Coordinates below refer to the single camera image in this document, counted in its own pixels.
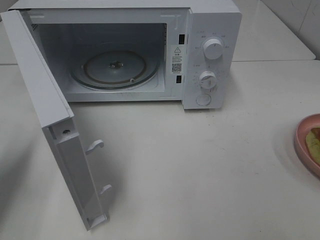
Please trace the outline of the white microwave oven body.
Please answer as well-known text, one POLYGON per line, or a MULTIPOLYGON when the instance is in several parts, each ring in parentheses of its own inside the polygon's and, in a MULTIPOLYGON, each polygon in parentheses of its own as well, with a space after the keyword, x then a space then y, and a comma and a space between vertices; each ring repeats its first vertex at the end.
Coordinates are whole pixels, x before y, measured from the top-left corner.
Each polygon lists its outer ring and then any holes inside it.
POLYGON ((12 10, 27 12, 40 26, 47 64, 67 103, 181 101, 185 109, 223 104, 242 19, 231 0, 19 0, 7 11, 12 10), (213 37, 224 49, 210 60, 203 44, 213 37), (74 60, 113 50, 158 57, 158 71, 144 83, 116 90, 93 89, 73 79, 74 60), (214 88, 200 87, 204 71, 215 73, 214 88), (210 104, 197 104, 201 94, 210 95, 210 104))

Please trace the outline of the lower white timer knob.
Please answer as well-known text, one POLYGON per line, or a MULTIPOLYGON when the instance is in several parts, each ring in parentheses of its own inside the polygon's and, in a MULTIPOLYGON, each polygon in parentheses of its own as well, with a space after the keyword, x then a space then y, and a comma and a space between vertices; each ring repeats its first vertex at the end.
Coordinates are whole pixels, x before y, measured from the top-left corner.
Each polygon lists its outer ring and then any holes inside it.
POLYGON ((199 75, 199 85, 205 90, 210 90, 217 85, 217 77, 212 71, 204 71, 199 75))

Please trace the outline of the upper white power knob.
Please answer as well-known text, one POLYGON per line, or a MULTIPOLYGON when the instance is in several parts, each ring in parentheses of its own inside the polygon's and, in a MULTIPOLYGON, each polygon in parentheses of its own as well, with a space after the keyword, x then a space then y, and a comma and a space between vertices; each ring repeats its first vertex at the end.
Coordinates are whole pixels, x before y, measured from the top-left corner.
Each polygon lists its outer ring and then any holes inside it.
POLYGON ((224 44, 218 37, 206 40, 202 46, 204 56, 209 60, 216 60, 223 55, 224 44))

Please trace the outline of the pink round plate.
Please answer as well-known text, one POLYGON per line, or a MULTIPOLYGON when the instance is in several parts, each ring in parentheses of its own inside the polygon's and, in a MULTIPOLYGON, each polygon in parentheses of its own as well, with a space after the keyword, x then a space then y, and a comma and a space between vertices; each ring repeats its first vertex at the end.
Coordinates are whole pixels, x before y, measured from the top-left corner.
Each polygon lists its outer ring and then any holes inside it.
POLYGON ((306 136, 311 129, 319 126, 320 114, 312 114, 298 123, 294 134, 294 149, 299 160, 318 179, 320 178, 320 164, 311 157, 306 143, 306 136))

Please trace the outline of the glass microwave turntable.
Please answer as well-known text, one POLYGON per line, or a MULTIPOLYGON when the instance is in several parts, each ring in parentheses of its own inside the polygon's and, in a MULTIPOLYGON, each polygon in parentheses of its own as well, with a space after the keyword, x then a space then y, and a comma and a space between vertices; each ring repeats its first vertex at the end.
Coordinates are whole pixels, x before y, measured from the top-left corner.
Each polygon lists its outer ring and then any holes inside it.
POLYGON ((157 56, 132 50, 108 50, 73 61, 70 75, 96 90, 132 88, 150 80, 158 71, 157 56))

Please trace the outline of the white bread sandwich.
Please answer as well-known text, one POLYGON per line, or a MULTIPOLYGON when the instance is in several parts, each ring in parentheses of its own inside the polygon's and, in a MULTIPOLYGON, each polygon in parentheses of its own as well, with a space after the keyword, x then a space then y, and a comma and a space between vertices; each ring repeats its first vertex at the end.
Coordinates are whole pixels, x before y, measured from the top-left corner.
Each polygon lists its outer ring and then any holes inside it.
POLYGON ((320 127, 312 128, 305 138, 310 157, 320 164, 320 127))

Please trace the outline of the round white door button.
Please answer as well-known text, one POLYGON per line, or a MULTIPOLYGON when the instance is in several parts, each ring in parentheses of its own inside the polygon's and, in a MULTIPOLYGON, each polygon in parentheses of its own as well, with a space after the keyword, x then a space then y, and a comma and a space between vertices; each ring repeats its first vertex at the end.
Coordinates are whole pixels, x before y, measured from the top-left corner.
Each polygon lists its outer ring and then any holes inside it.
POLYGON ((211 103, 211 96, 209 94, 200 94, 196 98, 196 103, 199 106, 207 106, 211 103))

